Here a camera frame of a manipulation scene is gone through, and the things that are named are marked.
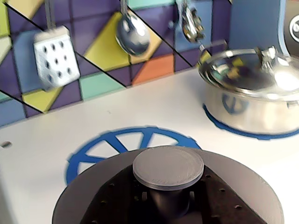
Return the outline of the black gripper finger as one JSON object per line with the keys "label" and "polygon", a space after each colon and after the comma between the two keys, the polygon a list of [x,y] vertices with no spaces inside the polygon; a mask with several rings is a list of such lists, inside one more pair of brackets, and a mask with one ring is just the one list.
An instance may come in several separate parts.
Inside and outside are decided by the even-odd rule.
{"label": "black gripper finger", "polygon": [[127,166],[104,183],[88,205],[82,224],[165,224],[149,188]]}
{"label": "black gripper finger", "polygon": [[190,188],[189,211],[201,215],[203,224],[264,224],[256,214],[215,172],[204,173]]}

